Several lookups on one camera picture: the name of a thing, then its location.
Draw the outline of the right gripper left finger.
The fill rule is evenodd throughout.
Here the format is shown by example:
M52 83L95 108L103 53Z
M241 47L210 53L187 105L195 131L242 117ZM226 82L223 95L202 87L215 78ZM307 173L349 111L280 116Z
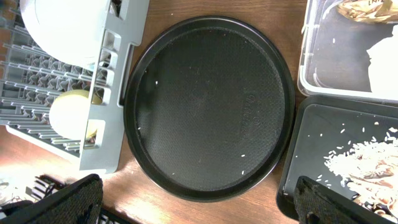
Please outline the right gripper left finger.
M96 223L102 201L103 181L90 174L35 203L23 200L3 205L1 224Z

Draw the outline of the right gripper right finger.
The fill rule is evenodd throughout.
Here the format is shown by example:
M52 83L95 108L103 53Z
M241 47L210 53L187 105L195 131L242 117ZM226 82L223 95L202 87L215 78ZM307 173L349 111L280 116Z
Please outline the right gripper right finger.
M299 223L397 223L387 206L370 203L360 194L348 199L306 176L295 186L294 209Z

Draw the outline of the food scraps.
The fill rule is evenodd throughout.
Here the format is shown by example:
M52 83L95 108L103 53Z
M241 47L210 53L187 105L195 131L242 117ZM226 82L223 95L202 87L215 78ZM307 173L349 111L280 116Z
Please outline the food scraps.
M359 206L397 223L397 127L391 126L379 141L350 139L324 157L327 169L340 185L355 193Z

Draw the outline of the yellow plastic bowl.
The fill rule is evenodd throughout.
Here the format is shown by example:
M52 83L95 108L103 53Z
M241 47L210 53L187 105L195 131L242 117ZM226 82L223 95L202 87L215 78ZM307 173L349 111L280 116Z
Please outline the yellow plastic bowl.
M53 130L63 138L81 140L96 135L98 122L87 121L89 91L71 90L62 93L50 107L49 121Z

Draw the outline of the white napkin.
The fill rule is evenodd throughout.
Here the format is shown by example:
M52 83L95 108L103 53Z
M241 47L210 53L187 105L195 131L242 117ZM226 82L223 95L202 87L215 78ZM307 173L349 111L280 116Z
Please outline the white napkin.
M367 53L371 91L378 95L397 95L397 25L392 28L391 37L380 40Z

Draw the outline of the grey plate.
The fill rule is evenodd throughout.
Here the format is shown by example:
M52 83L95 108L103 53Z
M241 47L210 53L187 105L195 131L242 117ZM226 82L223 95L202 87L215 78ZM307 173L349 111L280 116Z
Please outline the grey plate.
M102 25L116 6L105 0L20 0L22 20L30 36L51 57L94 70Z

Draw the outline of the gold foil wrapper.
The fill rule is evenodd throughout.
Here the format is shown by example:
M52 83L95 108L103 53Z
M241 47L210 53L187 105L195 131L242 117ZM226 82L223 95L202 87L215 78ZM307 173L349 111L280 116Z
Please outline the gold foil wrapper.
M397 0L344 0L338 12L355 22L397 23Z

